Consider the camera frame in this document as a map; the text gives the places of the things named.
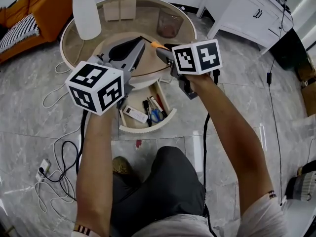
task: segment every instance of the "forearm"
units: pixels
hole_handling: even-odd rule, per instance
[[[196,91],[210,114],[237,177],[247,172],[266,171],[257,135],[222,90],[209,78]]]
[[[102,237],[109,234],[112,209],[112,119],[112,109],[102,116],[91,115],[76,185],[76,224]]]

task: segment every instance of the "person's arm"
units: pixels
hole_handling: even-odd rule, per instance
[[[76,184],[76,225],[87,227],[101,237],[109,236],[112,210],[113,116],[113,108],[102,116],[91,114]]]
[[[261,143],[222,90],[207,76],[186,76],[205,105],[239,183],[240,213],[273,189]]]

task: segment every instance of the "person's right hand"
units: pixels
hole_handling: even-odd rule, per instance
[[[210,84],[214,84],[214,81],[209,74],[185,75],[185,77],[190,81],[191,89],[197,94],[204,91],[207,86],[210,86]]]

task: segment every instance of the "open drawer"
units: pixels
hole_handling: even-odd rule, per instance
[[[167,117],[164,118],[163,121],[160,121],[159,123],[153,123],[151,127],[148,127],[147,122],[143,124],[123,113],[123,110],[126,105],[129,105],[139,110],[140,112],[145,113],[145,110],[143,107],[143,101],[146,100],[147,97],[151,97],[151,96],[153,96],[158,101],[159,104],[160,103],[162,104],[162,108],[165,110],[167,114]],[[166,97],[161,89],[160,83],[156,81],[154,84],[148,87],[145,87],[139,90],[134,90],[129,94],[122,110],[119,111],[121,123],[122,123],[119,129],[125,132],[130,132],[130,133],[152,132],[163,127],[165,124],[167,124],[172,119],[172,117],[175,115],[176,112],[177,112],[177,109],[175,108],[170,110],[169,105],[166,101]]]

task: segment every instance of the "gray pants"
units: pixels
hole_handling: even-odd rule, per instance
[[[111,226],[120,236],[130,237],[156,220],[177,214],[205,215],[205,188],[176,147],[158,150],[149,177],[139,187],[127,183],[126,176],[113,174]]]

